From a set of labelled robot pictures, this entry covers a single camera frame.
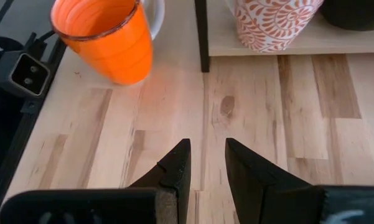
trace wooden shelf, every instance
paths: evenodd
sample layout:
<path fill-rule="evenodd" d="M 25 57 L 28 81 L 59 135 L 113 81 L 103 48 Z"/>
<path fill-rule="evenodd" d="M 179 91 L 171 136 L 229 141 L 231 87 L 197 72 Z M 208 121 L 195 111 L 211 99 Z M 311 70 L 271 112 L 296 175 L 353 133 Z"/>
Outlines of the wooden shelf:
<path fill-rule="evenodd" d="M 207 0 L 207 15 L 209 56 L 264 55 L 249 50 L 238 40 L 235 19 L 225 0 Z M 374 52 L 374 31 L 343 30 L 328 24 L 318 14 L 286 50 L 274 54 L 371 52 Z"/>

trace black shelf leg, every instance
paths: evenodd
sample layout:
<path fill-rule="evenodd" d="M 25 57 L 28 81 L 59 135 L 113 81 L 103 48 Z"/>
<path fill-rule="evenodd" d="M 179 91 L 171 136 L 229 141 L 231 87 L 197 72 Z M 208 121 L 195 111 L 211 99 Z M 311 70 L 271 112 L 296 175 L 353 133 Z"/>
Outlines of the black shelf leg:
<path fill-rule="evenodd" d="M 207 6 L 206 0 L 195 0 L 195 13 L 197 18 L 200 69 L 202 72 L 209 72 L 210 57 L 207 34 Z"/>

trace wood knot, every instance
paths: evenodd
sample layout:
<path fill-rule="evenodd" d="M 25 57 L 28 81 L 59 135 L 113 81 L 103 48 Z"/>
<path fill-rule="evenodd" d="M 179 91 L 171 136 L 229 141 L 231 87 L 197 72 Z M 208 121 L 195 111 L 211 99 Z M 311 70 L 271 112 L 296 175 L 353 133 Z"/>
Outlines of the wood knot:
<path fill-rule="evenodd" d="M 233 96 L 226 96 L 223 98 L 220 105 L 220 114 L 227 118 L 232 117 L 232 111 L 235 107 L 235 98 Z"/>

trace light wood surface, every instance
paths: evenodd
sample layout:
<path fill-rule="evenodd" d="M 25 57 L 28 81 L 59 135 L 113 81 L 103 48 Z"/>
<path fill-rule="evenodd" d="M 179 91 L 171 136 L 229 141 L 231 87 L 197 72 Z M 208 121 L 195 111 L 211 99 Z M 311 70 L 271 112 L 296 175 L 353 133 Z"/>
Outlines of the light wood surface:
<path fill-rule="evenodd" d="M 207 0 L 210 56 L 263 55 L 243 46 L 236 22 L 225 0 Z M 273 55 L 341 54 L 374 52 L 374 31 L 339 29 L 316 15 L 290 46 Z"/>
<path fill-rule="evenodd" d="M 188 223 L 237 223 L 226 137 L 312 184 L 374 185 L 374 54 L 219 57 L 202 74 L 193 0 L 166 4 L 154 68 L 137 85 L 66 51 L 6 198 L 127 187 L 182 138 Z"/>

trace mug rim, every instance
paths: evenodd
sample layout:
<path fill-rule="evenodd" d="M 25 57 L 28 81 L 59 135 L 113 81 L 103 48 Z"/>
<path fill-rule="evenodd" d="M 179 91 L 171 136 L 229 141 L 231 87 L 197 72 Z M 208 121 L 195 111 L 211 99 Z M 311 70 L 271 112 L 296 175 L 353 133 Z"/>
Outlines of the mug rim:
<path fill-rule="evenodd" d="M 117 30 L 120 30 L 122 27 L 124 27 L 130 21 L 130 19 L 135 15 L 135 13 L 137 11 L 137 8 L 138 8 L 138 5 L 141 2 L 141 0 L 135 0 L 134 6 L 133 6 L 131 12 L 118 25 L 116 25 L 116 26 L 114 26 L 114 27 L 112 27 L 112 28 L 110 28 L 110 29 L 108 29 L 104 32 L 101 32 L 99 34 L 83 35 L 83 36 L 69 35 L 69 34 L 66 34 L 66 33 L 64 33 L 61 30 L 56 28 L 56 26 L 54 24 L 54 19 L 53 19 L 54 18 L 54 9 L 58 6 L 57 4 L 59 4 L 59 2 L 60 2 L 59 0 L 56 0 L 54 2 L 54 5 L 52 6 L 51 13 L 50 13 L 50 22 L 51 22 L 51 26 L 52 26 L 54 32 L 56 32 L 60 37 L 63 37 L 63 38 L 69 39 L 69 40 L 87 41 L 87 40 L 96 40 L 96 39 L 99 39 L 101 37 L 105 37 L 109 34 L 114 33 Z"/>

